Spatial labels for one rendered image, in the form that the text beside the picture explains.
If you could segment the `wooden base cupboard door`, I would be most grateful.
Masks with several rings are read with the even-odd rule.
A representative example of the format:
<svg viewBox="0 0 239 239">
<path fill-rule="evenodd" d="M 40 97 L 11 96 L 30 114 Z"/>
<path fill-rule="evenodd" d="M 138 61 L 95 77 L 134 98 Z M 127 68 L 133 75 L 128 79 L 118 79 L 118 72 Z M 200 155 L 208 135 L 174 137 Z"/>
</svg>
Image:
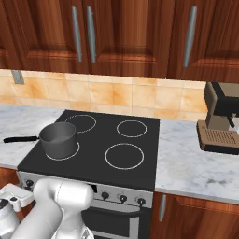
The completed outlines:
<svg viewBox="0 0 239 239">
<path fill-rule="evenodd" d="M 239 204 L 166 194 L 159 222 L 163 194 L 153 193 L 149 239 L 239 239 Z"/>
</svg>

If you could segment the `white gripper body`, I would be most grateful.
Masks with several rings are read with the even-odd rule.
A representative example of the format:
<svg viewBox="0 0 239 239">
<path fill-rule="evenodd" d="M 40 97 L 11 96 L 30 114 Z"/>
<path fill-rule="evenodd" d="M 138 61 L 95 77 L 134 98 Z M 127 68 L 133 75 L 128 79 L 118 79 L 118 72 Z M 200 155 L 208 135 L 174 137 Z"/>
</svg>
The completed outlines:
<svg viewBox="0 0 239 239">
<path fill-rule="evenodd" d="M 0 199 L 8 200 L 13 206 L 14 211 L 20 212 L 23 207 L 34 200 L 34 196 L 29 190 L 22 189 L 9 183 L 0 189 Z"/>
</svg>

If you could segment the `black stove with oven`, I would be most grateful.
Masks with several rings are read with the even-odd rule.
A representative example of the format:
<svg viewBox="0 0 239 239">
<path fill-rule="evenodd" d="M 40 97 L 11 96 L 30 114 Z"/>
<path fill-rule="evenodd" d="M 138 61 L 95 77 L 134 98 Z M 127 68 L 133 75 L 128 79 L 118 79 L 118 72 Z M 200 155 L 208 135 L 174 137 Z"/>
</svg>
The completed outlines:
<svg viewBox="0 0 239 239">
<path fill-rule="evenodd" d="M 44 177 L 78 180 L 94 191 L 92 207 L 122 212 L 151 210 L 158 156 L 160 121 L 124 115 L 66 110 L 59 117 L 77 129 L 78 152 L 63 161 L 49 158 L 36 144 L 18 165 L 26 189 Z M 34 185 L 27 188 L 26 180 Z M 103 192 L 109 194 L 104 200 Z M 122 203 L 120 195 L 127 196 Z M 140 206 L 138 198 L 146 204 Z"/>
</svg>

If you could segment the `wooden wall cupboard door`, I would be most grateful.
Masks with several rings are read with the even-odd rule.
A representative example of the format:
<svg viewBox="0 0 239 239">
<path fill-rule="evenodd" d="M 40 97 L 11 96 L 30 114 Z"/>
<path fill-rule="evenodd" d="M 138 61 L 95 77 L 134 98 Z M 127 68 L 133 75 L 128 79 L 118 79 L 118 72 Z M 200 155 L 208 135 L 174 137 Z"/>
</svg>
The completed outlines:
<svg viewBox="0 0 239 239">
<path fill-rule="evenodd" d="M 192 6 L 198 7 L 196 28 L 184 67 Z M 239 0 L 176 0 L 167 77 L 239 84 Z"/>
<path fill-rule="evenodd" d="M 176 0 L 83 0 L 92 7 L 96 61 L 94 75 L 165 78 Z"/>
<path fill-rule="evenodd" d="M 77 8 L 82 62 L 71 6 Z M 82 0 L 0 0 L 0 69 L 89 73 Z"/>
</svg>

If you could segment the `dark grey saucepan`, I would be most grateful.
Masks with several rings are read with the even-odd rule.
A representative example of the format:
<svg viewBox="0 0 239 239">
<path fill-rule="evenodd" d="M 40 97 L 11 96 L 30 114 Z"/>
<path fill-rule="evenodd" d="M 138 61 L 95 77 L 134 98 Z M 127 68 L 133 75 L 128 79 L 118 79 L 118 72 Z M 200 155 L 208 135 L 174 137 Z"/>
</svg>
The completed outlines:
<svg viewBox="0 0 239 239">
<path fill-rule="evenodd" d="M 15 136 L 3 139 L 4 143 L 32 142 L 39 140 L 45 153 L 54 158 L 64 159 L 77 151 L 77 130 L 69 122 L 55 122 L 43 128 L 39 136 Z"/>
</svg>

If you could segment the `wooden base cupboard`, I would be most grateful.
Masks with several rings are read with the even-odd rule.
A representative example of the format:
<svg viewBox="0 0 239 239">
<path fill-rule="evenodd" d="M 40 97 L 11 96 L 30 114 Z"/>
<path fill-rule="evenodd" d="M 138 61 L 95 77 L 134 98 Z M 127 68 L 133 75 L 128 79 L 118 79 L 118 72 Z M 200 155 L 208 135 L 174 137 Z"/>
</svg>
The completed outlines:
<svg viewBox="0 0 239 239">
<path fill-rule="evenodd" d="M 16 170 L 0 167 L 0 189 L 8 183 L 19 187 L 22 186 L 20 177 L 18 176 L 18 172 Z"/>
</svg>

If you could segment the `brown and black coffee machine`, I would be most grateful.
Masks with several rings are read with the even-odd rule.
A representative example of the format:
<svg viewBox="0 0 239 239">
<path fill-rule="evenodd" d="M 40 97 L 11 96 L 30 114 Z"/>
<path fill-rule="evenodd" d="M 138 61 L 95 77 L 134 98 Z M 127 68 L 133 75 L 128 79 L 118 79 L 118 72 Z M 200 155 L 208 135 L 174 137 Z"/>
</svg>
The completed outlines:
<svg viewBox="0 0 239 239">
<path fill-rule="evenodd" d="M 206 119 L 196 125 L 201 150 L 239 155 L 239 133 L 233 122 L 239 119 L 239 84 L 207 82 L 204 100 Z"/>
</svg>

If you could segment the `black oven door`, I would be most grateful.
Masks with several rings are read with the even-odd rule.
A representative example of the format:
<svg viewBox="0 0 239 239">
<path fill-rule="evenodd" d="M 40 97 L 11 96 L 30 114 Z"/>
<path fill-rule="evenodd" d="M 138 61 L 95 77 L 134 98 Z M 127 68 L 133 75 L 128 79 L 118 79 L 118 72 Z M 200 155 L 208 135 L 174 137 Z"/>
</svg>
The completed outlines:
<svg viewBox="0 0 239 239">
<path fill-rule="evenodd" d="M 135 211 L 138 210 L 144 210 L 145 214 L 136 218 L 123 218 L 82 212 L 82 218 L 94 239 L 149 239 L 151 210 L 137 207 Z"/>
</svg>

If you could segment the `grey wall socket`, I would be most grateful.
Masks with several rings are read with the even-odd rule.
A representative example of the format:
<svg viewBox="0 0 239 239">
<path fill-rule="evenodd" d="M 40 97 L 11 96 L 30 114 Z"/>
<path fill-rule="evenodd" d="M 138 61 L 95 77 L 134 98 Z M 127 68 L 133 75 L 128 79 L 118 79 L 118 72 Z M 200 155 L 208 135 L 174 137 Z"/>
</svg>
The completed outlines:
<svg viewBox="0 0 239 239">
<path fill-rule="evenodd" d="M 24 84 L 24 79 L 21 73 L 21 70 L 12 70 L 11 74 L 13 76 L 13 80 L 15 84 Z"/>
</svg>

